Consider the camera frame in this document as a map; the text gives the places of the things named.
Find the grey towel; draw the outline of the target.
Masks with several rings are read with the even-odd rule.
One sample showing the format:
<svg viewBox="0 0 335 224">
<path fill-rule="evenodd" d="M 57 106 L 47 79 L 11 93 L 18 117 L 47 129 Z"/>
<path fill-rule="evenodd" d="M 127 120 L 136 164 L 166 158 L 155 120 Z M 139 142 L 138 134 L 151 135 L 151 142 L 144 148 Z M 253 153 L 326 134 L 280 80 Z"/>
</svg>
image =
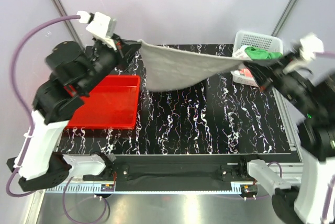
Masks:
<svg viewBox="0 0 335 224">
<path fill-rule="evenodd" d="M 215 74 L 229 73 L 243 60 L 156 46 L 139 40 L 146 69 L 146 89 L 165 92 L 193 86 Z"/>
</svg>

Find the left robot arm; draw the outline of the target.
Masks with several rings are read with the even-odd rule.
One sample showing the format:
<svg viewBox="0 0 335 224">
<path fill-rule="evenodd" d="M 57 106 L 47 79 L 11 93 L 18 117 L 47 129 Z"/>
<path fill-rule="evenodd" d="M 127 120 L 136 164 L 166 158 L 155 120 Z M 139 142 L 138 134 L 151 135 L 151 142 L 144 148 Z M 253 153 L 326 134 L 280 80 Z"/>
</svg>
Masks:
<svg viewBox="0 0 335 224">
<path fill-rule="evenodd" d="M 141 43 L 112 36 L 110 48 L 95 40 L 87 54 L 74 41 L 54 47 L 46 57 L 51 69 L 48 80 L 36 91 L 28 110 L 30 129 L 17 157 L 7 160 L 13 174 L 19 175 L 24 195 L 60 185 L 70 177 L 107 180 L 113 174 L 113 161 L 97 152 L 89 156 L 71 156 L 54 148 L 83 99 L 115 68 L 125 68 L 141 48 Z"/>
</svg>

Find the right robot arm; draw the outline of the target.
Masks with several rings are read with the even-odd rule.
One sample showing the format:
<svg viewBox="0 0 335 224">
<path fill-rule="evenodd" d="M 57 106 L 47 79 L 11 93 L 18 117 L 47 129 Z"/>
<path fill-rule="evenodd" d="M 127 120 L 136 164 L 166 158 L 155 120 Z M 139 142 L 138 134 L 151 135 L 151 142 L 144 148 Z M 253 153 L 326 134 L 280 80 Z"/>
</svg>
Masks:
<svg viewBox="0 0 335 224">
<path fill-rule="evenodd" d="M 300 185 L 286 182 L 262 159 L 240 164 L 238 175 L 263 186 L 282 222 L 334 223 L 334 74 L 312 84 L 299 74 L 304 67 L 300 60 L 291 53 L 244 63 L 262 91 L 276 89 L 305 117 L 297 126 L 303 161 Z"/>
</svg>

